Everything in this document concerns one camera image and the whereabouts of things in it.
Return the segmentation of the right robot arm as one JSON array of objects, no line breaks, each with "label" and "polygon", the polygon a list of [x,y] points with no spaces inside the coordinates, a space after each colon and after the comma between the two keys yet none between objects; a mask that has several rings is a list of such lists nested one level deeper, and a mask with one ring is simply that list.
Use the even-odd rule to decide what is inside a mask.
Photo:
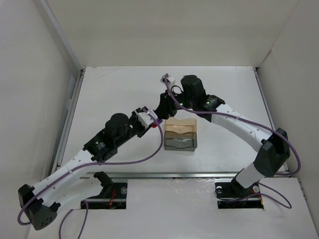
[{"label": "right robot arm", "polygon": [[166,86],[155,110],[160,119],[171,118],[178,110],[185,110],[227,129],[257,152],[255,160],[240,170],[224,188],[233,198],[247,197],[250,187],[265,177],[274,177],[290,157],[288,136],[283,129],[272,130],[244,118],[223,99],[207,94],[196,75],[181,79],[182,90],[179,94],[172,92],[174,83],[169,74],[163,75],[160,81]]}]

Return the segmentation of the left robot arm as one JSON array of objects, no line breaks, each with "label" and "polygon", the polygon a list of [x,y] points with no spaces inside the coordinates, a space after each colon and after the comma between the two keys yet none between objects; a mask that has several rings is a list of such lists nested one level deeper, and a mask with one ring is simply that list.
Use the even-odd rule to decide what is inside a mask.
[{"label": "left robot arm", "polygon": [[32,225],[41,230],[52,223],[58,211],[74,200],[85,200],[94,195],[93,184],[81,187],[74,193],[71,186],[94,167],[114,165],[108,160],[115,156],[118,148],[134,136],[142,137],[162,120],[151,109],[138,108],[128,117],[116,113],[106,122],[105,127],[89,140],[83,148],[64,166],[42,181],[18,190],[21,210],[17,222],[21,226]]}]

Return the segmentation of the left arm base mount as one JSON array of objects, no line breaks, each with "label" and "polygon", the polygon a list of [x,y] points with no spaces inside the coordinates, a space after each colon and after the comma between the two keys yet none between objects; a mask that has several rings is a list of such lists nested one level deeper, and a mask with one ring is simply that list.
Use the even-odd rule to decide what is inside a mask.
[{"label": "left arm base mount", "polygon": [[85,199],[88,209],[92,210],[124,210],[127,206],[128,182],[113,180],[105,172],[96,172],[93,178],[98,180],[96,196]]}]

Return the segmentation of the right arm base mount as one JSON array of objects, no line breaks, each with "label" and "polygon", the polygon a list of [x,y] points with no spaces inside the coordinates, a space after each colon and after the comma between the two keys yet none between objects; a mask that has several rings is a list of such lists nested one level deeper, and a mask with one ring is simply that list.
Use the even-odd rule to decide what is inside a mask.
[{"label": "right arm base mount", "polygon": [[215,182],[214,195],[219,209],[263,209],[259,184],[235,188],[231,182]]}]

